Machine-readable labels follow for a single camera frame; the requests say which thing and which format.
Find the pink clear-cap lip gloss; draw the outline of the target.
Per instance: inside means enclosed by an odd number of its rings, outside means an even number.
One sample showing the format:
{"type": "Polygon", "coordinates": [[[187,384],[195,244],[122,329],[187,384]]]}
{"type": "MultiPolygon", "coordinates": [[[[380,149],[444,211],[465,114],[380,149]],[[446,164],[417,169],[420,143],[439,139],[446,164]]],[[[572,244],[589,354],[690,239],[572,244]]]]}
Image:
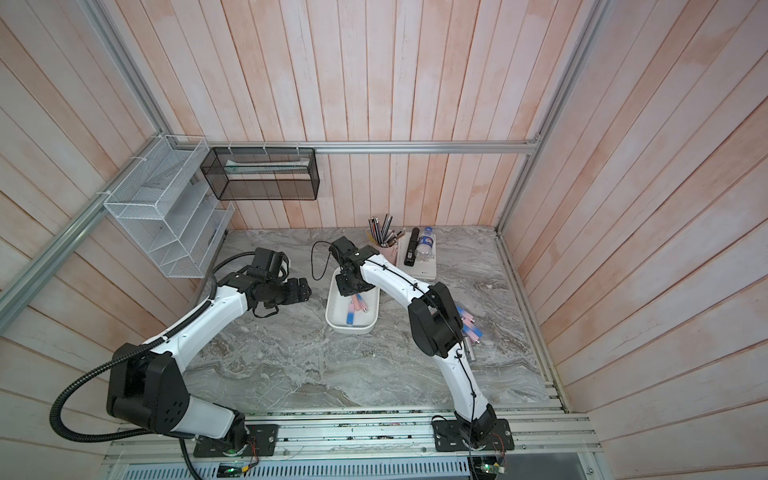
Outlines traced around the pink clear-cap lip gloss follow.
{"type": "Polygon", "coordinates": [[[353,305],[354,305],[354,309],[356,311],[362,311],[362,312],[367,312],[368,311],[368,305],[363,300],[363,298],[362,298],[362,296],[360,294],[355,294],[352,297],[352,302],[353,302],[353,305]]]}

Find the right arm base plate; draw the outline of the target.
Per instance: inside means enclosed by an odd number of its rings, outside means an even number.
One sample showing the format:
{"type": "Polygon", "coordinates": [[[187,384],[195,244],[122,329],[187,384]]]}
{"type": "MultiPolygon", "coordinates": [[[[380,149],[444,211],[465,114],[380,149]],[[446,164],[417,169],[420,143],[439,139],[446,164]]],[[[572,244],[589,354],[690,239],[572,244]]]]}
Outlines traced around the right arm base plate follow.
{"type": "Polygon", "coordinates": [[[461,420],[446,419],[442,416],[433,417],[430,425],[438,452],[478,450],[506,453],[515,449],[509,422],[504,419],[496,420],[485,430],[479,426],[470,427],[461,420]]]}

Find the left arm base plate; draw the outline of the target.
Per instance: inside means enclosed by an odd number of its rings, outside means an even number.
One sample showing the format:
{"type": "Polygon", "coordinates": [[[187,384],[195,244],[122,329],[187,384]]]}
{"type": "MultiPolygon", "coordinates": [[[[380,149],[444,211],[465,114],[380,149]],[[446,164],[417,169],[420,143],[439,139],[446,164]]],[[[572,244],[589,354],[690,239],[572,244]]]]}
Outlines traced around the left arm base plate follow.
{"type": "Polygon", "coordinates": [[[272,423],[244,423],[222,439],[200,437],[195,445],[195,458],[215,457],[270,457],[274,455],[279,425],[272,423]]]}

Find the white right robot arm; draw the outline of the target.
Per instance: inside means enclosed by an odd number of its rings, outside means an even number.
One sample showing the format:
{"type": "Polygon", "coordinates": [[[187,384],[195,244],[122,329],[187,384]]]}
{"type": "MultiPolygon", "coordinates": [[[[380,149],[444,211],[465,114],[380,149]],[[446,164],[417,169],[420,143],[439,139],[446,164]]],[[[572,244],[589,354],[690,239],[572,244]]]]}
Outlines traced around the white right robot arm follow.
{"type": "Polygon", "coordinates": [[[349,297],[378,288],[405,308],[416,346],[437,362],[446,381],[463,442],[472,449],[484,446],[497,416],[469,365],[464,323],[448,287],[420,281],[375,248],[359,248],[344,236],[330,244],[329,254],[339,266],[335,279],[340,295],[349,297]]]}

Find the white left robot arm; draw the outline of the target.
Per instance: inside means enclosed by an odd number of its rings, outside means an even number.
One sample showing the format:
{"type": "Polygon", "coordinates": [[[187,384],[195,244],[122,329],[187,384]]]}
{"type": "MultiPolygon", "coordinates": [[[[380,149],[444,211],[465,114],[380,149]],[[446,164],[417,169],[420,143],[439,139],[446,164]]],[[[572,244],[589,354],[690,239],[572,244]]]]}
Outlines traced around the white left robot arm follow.
{"type": "Polygon", "coordinates": [[[283,305],[309,300],[304,278],[291,278],[282,252],[246,252],[249,265],[213,284],[209,296],[164,332],[141,345],[125,344],[110,369],[107,413],[152,433],[205,437],[239,450],[248,436],[244,414],[192,396],[183,373],[225,327],[257,309],[274,316],[283,305]]]}

